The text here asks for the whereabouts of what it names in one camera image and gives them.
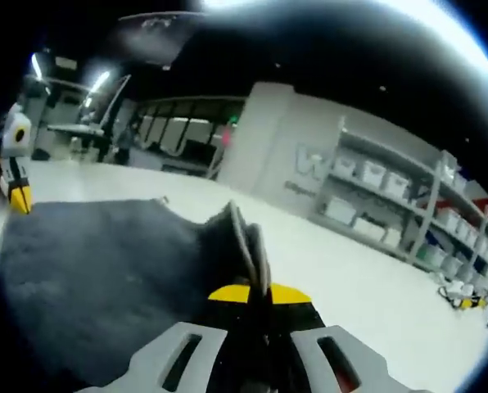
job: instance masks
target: ceiling fixture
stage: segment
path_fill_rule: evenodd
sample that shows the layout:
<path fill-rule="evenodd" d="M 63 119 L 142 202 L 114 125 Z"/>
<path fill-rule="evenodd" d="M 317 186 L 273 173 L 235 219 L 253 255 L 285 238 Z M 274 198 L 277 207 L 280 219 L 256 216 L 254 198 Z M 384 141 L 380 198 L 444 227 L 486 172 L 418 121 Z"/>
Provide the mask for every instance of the ceiling fixture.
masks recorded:
<path fill-rule="evenodd" d="M 100 76 L 97 79 L 97 82 L 91 87 L 89 90 L 89 93 L 95 93 L 103 84 L 106 82 L 106 80 L 110 77 L 110 71 L 105 71 L 100 74 Z"/>
<path fill-rule="evenodd" d="M 258 0 L 202 0 L 203 6 L 210 9 L 245 6 L 258 2 Z"/>
<path fill-rule="evenodd" d="M 40 65 L 38 64 L 37 55 L 35 53 L 31 56 L 31 63 L 33 64 L 34 73 L 37 75 L 37 80 L 41 80 L 42 71 L 40 70 Z"/>
<path fill-rule="evenodd" d="M 372 0 L 422 23 L 449 43 L 461 56 L 488 74 L 488 57 L 476 39 L 442 7 L 432 0 Z"/>
<path fill-rule="evenodd" d="M 205 120 L 205 119 L 188 119 L 187 117 L 174 117 L 173 118 L 173 121 L 188 121 L 190 123 L 198 123 L 198 124 L 209 124 L 210 121 L 209 120 Z"/>
<path fill-rule="evenodd" d="M 61 68 L 66 68 L 67 70 L 77 69 L 77 62 L 66 57 L 55 57 L 55 64 Z"/>

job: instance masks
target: metal shelf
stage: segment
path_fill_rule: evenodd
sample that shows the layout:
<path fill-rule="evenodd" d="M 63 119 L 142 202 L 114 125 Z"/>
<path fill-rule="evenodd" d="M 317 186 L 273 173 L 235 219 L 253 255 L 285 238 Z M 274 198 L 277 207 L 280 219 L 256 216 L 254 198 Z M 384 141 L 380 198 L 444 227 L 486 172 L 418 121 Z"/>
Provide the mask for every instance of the metal shelf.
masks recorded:
<path fill-rule="evenodd" d="M 434 178 L 435 170 L 422 162 L 408 157 L 397 151 L 393 147 L 383 145 L 369 138 L 355 135 L 350 132 L 342 132 L 340 145 L 370 156 L 375 160 L 383 163 L 390 163 L 403 172 L 413 175 L 414 177 Z M 464 214 L 476 216 L 486 222 L 486 234 L 488 235 L 488 217 L 469 199 L 467 196 L 456 190 L 451 184 L 441 181 L 440 194 L 446 196 L 446 199 L 453 202 Z"/>
<path fill-rule="evenodd" d="M 414 177 L 435 176 L 435 171 L 429 166 L 397 151 L 393 147 L 375 142 L 369 138 L 355 135 L 349 132 L 342 132 L 339 144 L 342 147 L 350 148 L 359 153 L 370 156 L 383 163 L 391 163 L 396 168 L 403 170 Z"/>
<path fill-rule="evenodd" d="M 374 160 L 380 161 L 384 165 L 387 165 L 391 169 L 395 169 L 402 172 L 403 174 L 407 174 L 409 177 L 414 179 L 414 184 L 416 185 L 415 192 L 418 191 L 419 184 L 426 184 L 428 187 L 431 187 L 427 202 L 425 204 L 426 207 L 425 209 L 421 209 L 420 207 L 412 206 L 406 200 L 388 195 L 384 193 L 384 191 L 382 191 L 381 189 L 372 187 L 357 178 L 343 176 L 333 171 L 328 175 L 329 178 L 335 179 L 343 183 L 348 183 L 353 187 L 365 190 L 366 192 L 380 197 L 381 199 L 386 200 L 389 203 L 402 207 L 406 212 L 408 212 L 407 215 L 404 215 L 404 217 L 407 217 L 408 222 L 406 226 L 409 227 L 412 222 L 418 224 L 418 233 L 415 237 L 410 251 L 406 252 L 401 249 L 388 246 L 384 243 L 377 242 L 372 238 L 363 235 L 362 233 L 356 232 L 352 227 L 344 225 L 336 220 L 329 219 L 328 217 L 318 213 L 313 213 L 309 217 L 310 221 L 319 226 L 331 229 L 332 231 L 350 237 L 358 242 L 363 243 L 366 246 L 371 246 L 376 250 L 379 250 L 389 255 L 393 255 L 400 260 L 403 260 L 428 272 L 438 272 L 441 271 L 441 269 L 430 265 L 426 261 L 419 260 L 416 255 L 420 246 L 424 243 L 427 231 L 431 229 L 438 229 L 448 235 L 450 241 L 454 243 L 454 246 L 457 249 L 463 247 L 465 250 L 471 252 L 472 257 L 469 261 L 470 264 L 474 264 L 477 258 L 484 260 L 488 264 L 486 258 L 482 258 L 482 256 L 478 255 L 477 253 L 480 243 L 483 242 L 485 238 L 488 238 L 488 209 L 482 212 L 470 198 L 465 196 L 462 192 L 456 190 L 451 184 L 444 183 L 441 180 L 442 168 L 440 161 L 436 163 L 435 169 L 433 169 L 432 167 L 425 165 L 412 157 L 406 156 L 404 153 L 397 151 L 393 147 L 386 146 L 382 143 L 373 141 L 364 136 L 355 135 L 354 133 L 350 133 L 347 131 L 343 131 L 341 133 L 339 147 L 344 147 L 346 149 L 360 153 L 363 156 L 373 158 Z M 478 219 L 479 234 L 474 247 L 470 247 L 466 242 L 460 239 L 456 233 L 448 231 L 442 223 L 435 219 L 434 214 L 439 195 L 442 195 L 446 200 L 450 201 L 455 207 L 457 207 L 461 211 L 463 215 Z M 322 198 L 317 198 L 319 204 L 321 202 L 321 199 Z M 415 215 L 416 218 L 420 218 L 422 221 L 410 219 L 413 217 L 413 215 Z"/>
<path fill-rule="evenodd" d="M 457 244 L 459 244 L 460 246 L 467 248 L 472 253 L 475 252 L 475 247 L 469 246 L 465 241 L 463 241 L 463 239 L 461 239 L 460 237 L 457 236 L 457 233 L 453 233 L 453 232 L 449 231 L 448 228 L 443 223 L 441 223 L 439 220 L 432 219 L 432 224 L 435 226 L 435 228 L 440 229 L 442 232 L 447 234 L 452 240 L 455 240 L 457 242 Z"/>
<path fill-rule="evenodd" d="M 401 260 L 406 260 L 408 258 L 407 252 L 402 251 L 398 248 L 394 248 L 392 246 L 388 246 L 387 244 L 384 244 L 382 242 L 378 242 L 371 237 L 364 235 L 363 233 L 355 231 L 352 227 L 336 221 L 335 219 L 330 219 L 325 215 L 315 213 L 310 216 L 309 220 L 312 223 L 317 224 L 318 226 L 331 229 L 334 232 L 345 235 L 349 238 L 356 240 L 357 242 L 363 243 L 366 246 L 371 246 L 372 248 L 390 254 Z"/>
<path fill-rule="evenodd" d="M 405 208 L 406 210 L 413 212 L 414 214 L 416 214 L 420 217 L 424 217 L 424 215 L 425 215 L 425 211 L 423 209 L 421 209 L 420 207 L 413 206 L 411 203 L 409 203 L 405 199 L 400 199 L 400 198 L 397 198 L 396 196 L 389 195 L 389 194 L 385 193 L 383 190 L 381 190 L 380 188 L 376 188 L 370 184 L 363 182 L 362 180 L 354 178 L 353 176 L 344 176 L 342 174 L 338 174 L 337 172 L 333 172 L 333 171 L 329 173 L 329 176 L 331 178 L 340 180 L 344 183 L 348 183 L 348 184 L 351 184 L 355 187 L 361 188 L 367 192 L 371 192 L 372 194 L 377 195 L 378 197 L 381 197 L 382 199 L 386 199 L 386 200 L 388 200 L 388 201 L 390 201 L 396 205 L 399 205 L 399 206 Z"/>
<path fill-rule="evenodd" d="M 479 209 L 471 199 L 462 194 L 460 191 L 456 190 L 451 184 L 445 183 L 441 180 L 441 190 L 440 194 L 445 196 L 450 202 L 459 208 L 464 215 L 476 216 L 480 220 L 486 222 L 486 233 L 488 234 L 488 216 Z"/>

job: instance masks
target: white robot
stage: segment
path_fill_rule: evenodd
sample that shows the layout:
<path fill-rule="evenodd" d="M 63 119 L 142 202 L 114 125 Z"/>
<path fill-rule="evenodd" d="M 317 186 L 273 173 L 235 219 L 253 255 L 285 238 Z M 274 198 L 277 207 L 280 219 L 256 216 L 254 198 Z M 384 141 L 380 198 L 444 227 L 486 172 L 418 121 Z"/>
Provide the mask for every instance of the white robot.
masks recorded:
<path fill-rule="evenodd" d="M 4 123 L 0 147 L 0 188 L 12 208 L 23 214 L 31 211 L 31 190 L 28 181 L 29 138 L 31 121 L 14 104 Z"/>

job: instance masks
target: gray carpet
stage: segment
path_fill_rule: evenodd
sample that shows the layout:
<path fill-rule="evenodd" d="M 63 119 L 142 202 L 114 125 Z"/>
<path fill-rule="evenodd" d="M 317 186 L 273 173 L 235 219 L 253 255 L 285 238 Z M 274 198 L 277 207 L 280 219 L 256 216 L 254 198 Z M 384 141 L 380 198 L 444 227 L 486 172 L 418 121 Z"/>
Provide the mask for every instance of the gray carpet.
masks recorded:
<path fill-rule="evenodd" d="M 42 203 L 13 215 L 0 277 L 47 383 L 106 385 L 213 290 L 245 277 L 234 232 L 228 207 L 200 225 L 158 201 Z"/>

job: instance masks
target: table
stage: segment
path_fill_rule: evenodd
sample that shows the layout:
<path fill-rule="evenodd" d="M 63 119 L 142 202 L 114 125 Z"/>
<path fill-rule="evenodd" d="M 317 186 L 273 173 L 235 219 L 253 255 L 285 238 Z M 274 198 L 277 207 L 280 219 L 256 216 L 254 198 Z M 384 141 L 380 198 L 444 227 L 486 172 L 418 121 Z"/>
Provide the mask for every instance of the table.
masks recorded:
<path fill-rule="evenodd" d="M 263 229 L 273 280 L 309 295 L 327 325 L 383 355 L 410 388 L 454 391 L 488 344 L 482 310 L 454 312 L 424 272 L 204 178 L 74 161 L 33 161 L 29 172 L 34 203 L 166 196 L 171 210 L 201 223 L 234 199 Z M 0 235 L 7 214 L 0 203 Z"/>

